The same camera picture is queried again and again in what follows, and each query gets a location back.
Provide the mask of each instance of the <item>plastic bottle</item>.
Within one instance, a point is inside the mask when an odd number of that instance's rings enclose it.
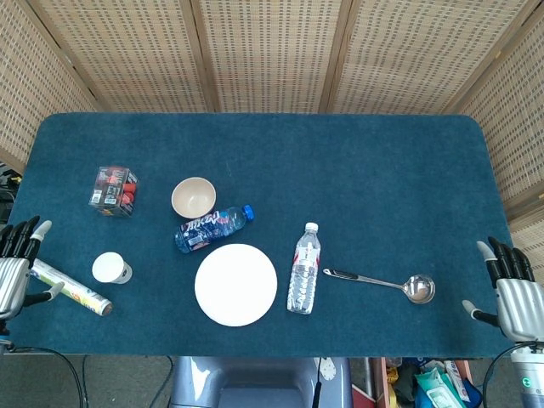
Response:
[[[211,212],[204,217],[182,224],[174,234],[174,240],[183,253],[196,251],[225,236],[234,234],[253,221],[251,206],[231,207],[223,211]]]
[[[303,315],[312,313],[315,281],[320,264],[321,245],[317,239],[318,225],[306,224],[306,233],[297,243],[291,270],[287,310]]]

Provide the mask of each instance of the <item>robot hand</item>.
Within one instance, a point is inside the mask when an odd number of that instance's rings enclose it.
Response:
[[[477,245],[496,292],[498,315],[482,312],[468,300],[463,307],[473,319],[500,327],[515,343],[544,341],[544,288],[535,282],[529,259],[493,237],[489,243],[493,249],[482,241]]]
[[[45,221],[33,232],[39,219],[6,225],[0,232],[0,323],[13,319],[23,307],[52,300],[64,286],[60,282],[43,293],[26,295],[31,267],[51,228],[51,221]]]

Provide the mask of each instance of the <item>white cup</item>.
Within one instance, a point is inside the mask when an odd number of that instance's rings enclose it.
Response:
[[[102,283],[127,283],[133,269],[117,252],[104,252],[93,263],[93,276]]]

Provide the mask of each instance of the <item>beige bowl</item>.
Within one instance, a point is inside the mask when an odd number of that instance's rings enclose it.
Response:
[[[212,210],[215,196],[212,183],[205,178],[186,178],[173,189],[172,208],[182,217],[199,218]]]

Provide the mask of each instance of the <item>blue bottle cap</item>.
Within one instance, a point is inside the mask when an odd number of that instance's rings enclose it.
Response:
[[[244,212],[244,214],[246,214],[247,221],[253,221],[255,219],[255,214],[253,213],[252,206],[247,204],[242,207],[241,210]]]

